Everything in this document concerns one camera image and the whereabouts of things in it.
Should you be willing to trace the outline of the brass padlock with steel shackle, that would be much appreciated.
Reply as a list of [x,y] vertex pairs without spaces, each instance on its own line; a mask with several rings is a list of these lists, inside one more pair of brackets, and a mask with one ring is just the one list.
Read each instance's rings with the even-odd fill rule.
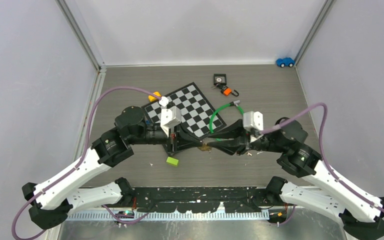
[[197,148],[198,148],[200,151],[202,151],[202,152],[211,152],[211,150],[212,150],[212,147],[209,146],[209,145],[207,145],[205,142],[203,142],[202,145],[201,145],[201,146],[198,146]]

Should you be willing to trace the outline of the green cable lock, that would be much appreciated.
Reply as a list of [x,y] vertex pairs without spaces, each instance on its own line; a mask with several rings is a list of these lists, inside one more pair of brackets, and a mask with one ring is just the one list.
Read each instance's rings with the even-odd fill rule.
[[211,115],[210,120],[209,120],[209,132],[210,132],[211,134],[214,133],[213,122],[214,122],[215,117],[217,116],[217,114],[218,114],[221,110],[224,110],[224,109],[226,109],[226,108],[228,108],[228,107],[236,107],[236,108],[239,110],[240,114],[243,115],[243,114],[244,114],[244,110],[241,108],[240,103],[241,103],[240,100],[235,100],[235,101],[232,101],[232,102],[227,103],[227,104],[225,104],[225,105],[222,105],[221,107],[219,107],[218,109],[216,109],[216,110],[214,111],[214,113]]

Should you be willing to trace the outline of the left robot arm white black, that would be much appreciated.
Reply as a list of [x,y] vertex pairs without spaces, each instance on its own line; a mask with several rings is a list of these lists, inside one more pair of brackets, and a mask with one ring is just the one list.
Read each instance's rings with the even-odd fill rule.
[[83,184],[131,157],[133,145],[165,145],[169,156],[203,145],[182,126],[178,108],[163,109],[162,116],[161,123],[148,124],[141,107],[127,107],[115,118],[114,127],[95,140],[78,160],[47,181],[26,183],[22,192],[30,202],[28,213],[32,222],[47,230],[88,208],[130,206],[135,191],[123,177],[95,188],[83,188]]

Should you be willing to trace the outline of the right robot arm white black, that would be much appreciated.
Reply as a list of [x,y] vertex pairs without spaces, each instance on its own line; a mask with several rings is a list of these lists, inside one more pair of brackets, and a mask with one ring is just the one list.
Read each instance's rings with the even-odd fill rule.
[[319,187],[323,193],[274,176],[265,189],[268,203],[305,207],[338,223],[347,234],[359,240],[383,237],[384,197],[369,194],[328,167],[321,154],[305,144],[307,136],[297,121],[261,134],[239,119],[212,133],[208,145],[231,156],[243,155],[249,150],[279,153],[277,163],[285,172]]

